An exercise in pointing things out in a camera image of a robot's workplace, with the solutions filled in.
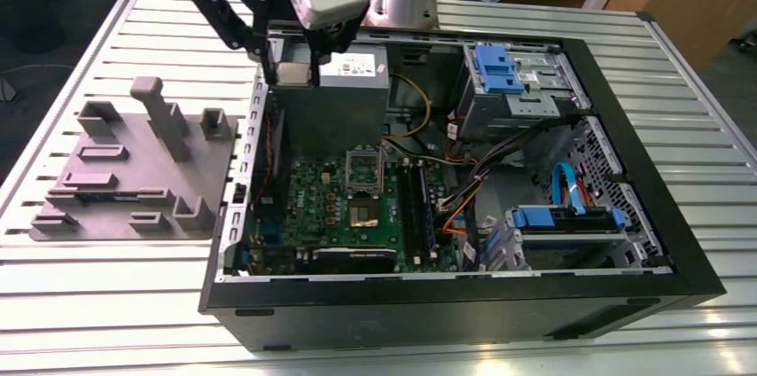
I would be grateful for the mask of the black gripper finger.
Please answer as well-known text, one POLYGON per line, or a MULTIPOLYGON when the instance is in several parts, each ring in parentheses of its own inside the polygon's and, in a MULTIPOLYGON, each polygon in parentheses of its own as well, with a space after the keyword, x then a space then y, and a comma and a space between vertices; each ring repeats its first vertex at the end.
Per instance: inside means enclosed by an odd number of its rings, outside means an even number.
POLYGON ((277 67, 268 40, 270 0, 240 0, 253 13, 252 25, 237 15, 228 0, 192 0, 226 47, 244 49, 264 71, 268 84, 278 81, 277 67))
POLYGON ((357 35, 362 18, 337 23, 329 27, 304 30, 304 36, 310 48, 310 86, 321 86, 320 66, 328 64, 333 53, 344 53, 357 35))

